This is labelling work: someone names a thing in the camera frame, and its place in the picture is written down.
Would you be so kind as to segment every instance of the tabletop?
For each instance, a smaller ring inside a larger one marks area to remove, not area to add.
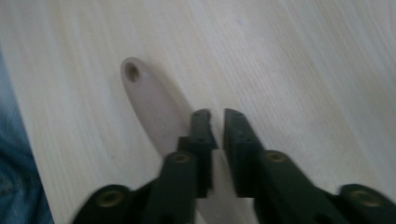
[[[136,189],[159,172],[122,87],[131,56],[186,112],[209,108],[218,143],[224,108],[236,109],[318,187],[360,183],[396,200],[395,9],[391,0],[1,1],[0,46],[55,222],[70,222],[104,185]],[[229,223],[257,223],[221,150],[215,158],[211,197]]]

